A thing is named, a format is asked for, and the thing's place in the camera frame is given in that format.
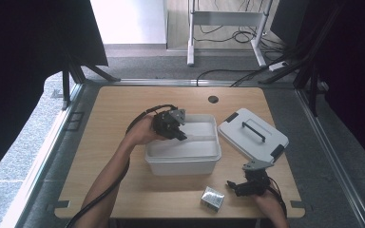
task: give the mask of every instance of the cable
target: cable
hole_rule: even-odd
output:
[[[259,4],[259,12],[260,12],[260,8],[262,7],[262,3],[263,3],[263,0],[261,0],[260,4]]]
[[[211,72],[216,72],[216,71],[224,71],[224,72],[249,72],[249,71],[255,71],[255,70],[252,70],[252,69],[211,69],[211,70],[208,70],[208,71],[205,71],[204,73],[202,73],[200,76],[197,77],[197,86],[200,86],[199,85],[199,80],[202,76],[208,74],[208,73],[211,73]]]
[[[216,6],[216,9],[218,9],[218,11],[219,11],[219,7],[218,7],[218,4],[216,4],[216,0],[214,1],[214,4]]]
[[[240,5],[240,7],[239,7],[239,10],[238,11],[240,11],[240,9],[241,9],[241,7],[242,7],[242,5],[244,5],[244,3],[245,2],[247,2],[247,0],[244,0],[244,1],[242,1],[242,3],[241,3],[241,5]]]
[[[213,30],[210,30],[210,31],[204,31],[203,29],[202,29],[202,26],[200,25],[200,29],[201,29],[201,32],[203,33],[203,34],[209,34],[209,33],[212,33],[212,32],[214,32],[214,31],[217,31],[217,30],[219,30],[219,29],[221,29],[223,26],[219,26],[219,27],[217,27],[217,28],[215,28],[215,29],[213,29]]]
[[[284,216],[287,218],[286,203],[284,203],[284,201],[283,201],[282,194],[280,193],[278,184],[272,178],[269,178],[269,180],[272,180],[274,182],[275,186],[278,189],[278,192],[275,189],[273,189],[271,186],[266,186],[266,189],[269,190],[275,196],[275,198],[278,200],[278,203],[280,204],[280,206],[281,206],[281,208],[283,210]]]
[[[158,105],[158,106],[154,106],[152,108],[147,109],[146,111],[144,111],[143,113],[141,113],[138,117],[136,117],[128,126],[128,128],[126,129],[125,134],[127,134],[129,132],[129,130],[138,122],[140,121],[145,115],[147,115],[148,113],[151,112],[155,112],[156,110],[159,110],[161,108],[164,107],[170,107],[171,110],[175,110],[178,109],[176,106],[172,105],[172,104],[163,104],[163,105]],[[88,203],[84,208],[82,208],[68,223],[66,228],[72,227],[76,221],[78,219],[80,219],[85,213],[87,213],[91,208],[93,208],[97,203],[99,203],[102,199],[104,199],[106,196],[108,196],[108,194],[110,194],[123,180],[123,178],[125,177],[128,169],[129,169],[129,164],[130,164],[130,159],[128,159],[123,172],[121,173],[121,175],[100,195],[98,196],[96,199],[92,200],[90,203]]]
[[[283,52],[284,51],[283,48],[270,47],[270,46],[266,45],[265,43],[263,43],[262,41],[260,41],[260,46],[263,47],[265,50],[273,50],[274,52]]]
[[[276,41],[271,41],[271,40],[268,40],[268,39],[266,39],[266,38],[262,38],[262,40],[266,40],[266,41],[268,41],[268,42],[271,42],[271,43],[274,43],[274,44],[277,44],[277,45],[281,45],[281,46],[286,46],[286,45],[284,45],[284,44],[281,44],[281,43],[279,43],[279,42],[276,42]]]
[[[253,79],[255,76],[257,76],[258,74],[262,73],[263,71],[265,71],[268,67],[265,68],[261,68],[257,71],[251,72],[247,75],[245,75],[244,77],[241,77],[240,79],[238,79],[235,83],[233,83],[230,87],[237,87],[239,86],[242,82],[244,81],[248,81]]]
[[[248,10],[248,7],[250,6],[250,2],[251,2],[251,0],[248,0],[248,2],[247,2],[247,7],[245,7],[245,11],[252,11],[252,10],[253,10],[253,7],[254,7],[254,1],[255,1],[255,0],[253,0],[253,5],[251,5],[251,9],[250,9],[250,10]]]
[[[239,40],[238,39],[238,36],[239,35],[243,35],[244,37],[246,37],[246,39],[244,41]],[[234,38],[234,40],[236,42],[238,42],[238,43],[241,43],[241,44],[245,44],[245,43],[250,42],[252,39],[254,39],[254,37],[255,37],[255,33],[252,33],[252,32],[249,32],[249,31],[245,31],[245,30],[241,30],[240,27],[239,27],[239,30],[233,32],[233,38]]]
[[[280,53],[280,51],[275,51],[275,50],[265,50],[263,51],[263,57],[271,62],[275,61],[277,58],[280,58],[281,55],[279,57],[277,57],[276,59],[273,59],[271,57],[268,56],[268,53]]]

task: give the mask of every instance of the human arm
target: human arm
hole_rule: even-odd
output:
[[[270,187],[277,190],[272,183]],[[274,223],[275,228],[289,228],[289,222],[284,215],[283,209],[270,190],[265,190],[265,193],[261,196],[251,195],[251,198],[260,211]]]
[[[91,185],[82,207],[95,200],[121,176],[136,145],[164,139],[153,131],[152,120],[152,116],[146,115],[128,131],[107,165]],[[119,186],[79,218],[74,227],[107,227],[118,190]]]

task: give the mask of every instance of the metal frame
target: metal frame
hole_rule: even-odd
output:
[[[198,80],[199,87],[206,86],[224,86],[229,87],[236,81],[225,80]],[[96,85],[103,86],[197,86],[197,80],[191,79],[122,79],[121,82],[109,83],[105,80],[94,81]],[[268,87],[268,88],[293,88],[293,85],[288,84],[270,84],[261,85],[257,81],[243,81],[240,87]]]
[[[298,99],[300,100],[300,104],[302,105],[303,110],[310,122],[310,125],[313,127],[313,130],[316,133],[316,137],[321,144],[322,150],[324,151],[325,156],[327,157],[327,160],[336,175],[336,179],[342,187],[343,193],[345,194],[352,210],[355,213],[355,217],[360,227],[365,227],[365,202],[358,194],[351,177],[348,175],[345,167],[342,165],[340,157],[337,156],[336,150],[331,145],[331,142],[328,139],[324,128],[319,122],[318,117],[316,117],[310,108],[308,108],[307,95],[305,94],[304,90],[296,89],[296,93],[298,95]]]
[[[266,20],[272,0],[266,4],[263,12],[223,12],[223,11],[195,11],[195,0],[189,13],[189,38],[187,50],[187,64],[194,65],[194,26],[247,26],[257,27],[257,36],[251,40],[251,46],[256,54],[260,67],[266,67],[265,60],[259,49],[259,41],[265,29]]]
[[[73,87],[69,97],[71,101],[75,101],[79,97],[83,86],[84,85],[82,84],[76,84]],[[16,224],[26,209],[32,192],[40,179],[48,158],[54,150],[55,144],[60,137],[64,124],[76,105],[76,103],[70,103],[70,105],[65,110],[60,111],[59,115],[55,119],[51,130],[44,140],[44,143],[41,146],[40,151],[38,152],[37,157],[35,158],[34,163],[28,172],[28,175],[23,181],[16,197],[13,199],[13,202],[11,203],[7,213],[3,217],[0,227],[16,227]]]

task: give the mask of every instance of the hand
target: hand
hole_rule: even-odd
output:
[[[270,185],[274,190],[277,191],[274,184]],[[261,196],[251,195],[253,201],[257,204],[260,211],[268,217],[274,223],[276,228],[288,228],[289,223],[284,216],[283,209],[281,208],[278,200],[269,190]]]
[[[125,135],[124,140],[132,145],[147,144],[155,140],[166,140],[165,137],[156,134],[152,127],[153,116],[145,115]]]

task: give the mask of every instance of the power strip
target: power strip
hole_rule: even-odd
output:
[[[277,63],[277,64],[273,64],[273,65],[270,65],[269,66],[269,70],[271,70],[272,72],[282,68],[282,67],[287,67],[289,66],[285,61],[282,61],[280,63]]]

